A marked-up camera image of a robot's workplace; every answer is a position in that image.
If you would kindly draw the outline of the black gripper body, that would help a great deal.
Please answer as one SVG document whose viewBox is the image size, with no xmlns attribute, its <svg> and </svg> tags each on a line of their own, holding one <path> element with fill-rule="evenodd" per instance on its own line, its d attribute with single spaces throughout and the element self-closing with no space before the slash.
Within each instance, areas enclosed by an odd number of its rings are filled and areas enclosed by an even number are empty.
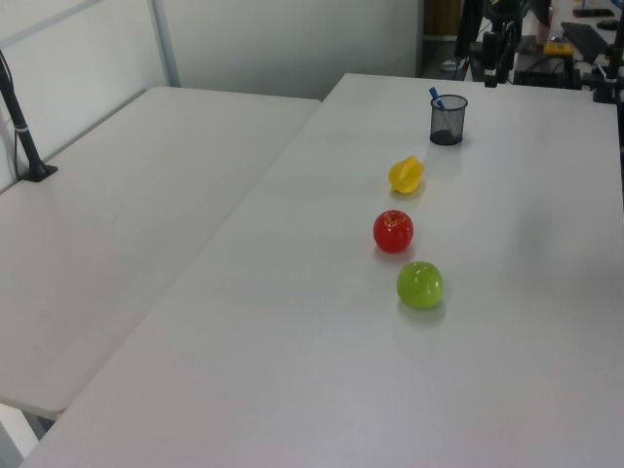
<svg viewBox="0 0 624 468">
<path fill-rule="evenodd" d="M 484 17 L 491 22 L 492 32 L 502 32 L 509 26 L 522 27 L 526 13 L 525 0 L 484 1 Z"/>
</svg>

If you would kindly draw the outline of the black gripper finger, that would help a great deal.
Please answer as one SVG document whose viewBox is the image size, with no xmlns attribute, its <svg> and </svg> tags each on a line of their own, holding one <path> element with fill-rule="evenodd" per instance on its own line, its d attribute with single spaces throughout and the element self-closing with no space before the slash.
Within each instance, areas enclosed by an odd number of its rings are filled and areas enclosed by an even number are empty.
<svg viewBox="0 0 624 468">
<path fill-rule="evenodd" d="M 518 28 L 515 22 L 506 23 L 500 34 L 500 54 L 497 65 L 497 82 L 505 83 L 513 68 L 518 43 Z"/>
<path fill-rule="evenodd" d="M 496 88 L 499 38 L 496 33 L 487 32 L 483 37 L 484 83 L 487 88 Z"/>
</svg>

